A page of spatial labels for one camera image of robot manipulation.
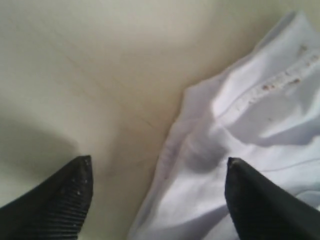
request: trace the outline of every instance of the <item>white garment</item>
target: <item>white garment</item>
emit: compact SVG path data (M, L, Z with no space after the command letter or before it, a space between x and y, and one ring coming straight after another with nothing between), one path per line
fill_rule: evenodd
M222 74L185 91L129 240L236 240L224 197L242 158L320 206L320 35L285 16Z

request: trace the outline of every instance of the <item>beige floor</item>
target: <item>beige floor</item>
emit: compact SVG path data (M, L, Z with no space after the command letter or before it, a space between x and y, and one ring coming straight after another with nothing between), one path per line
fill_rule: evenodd
M183 89L320 0L0 1L0 205L77 154L94 160L81 238L124 240Z

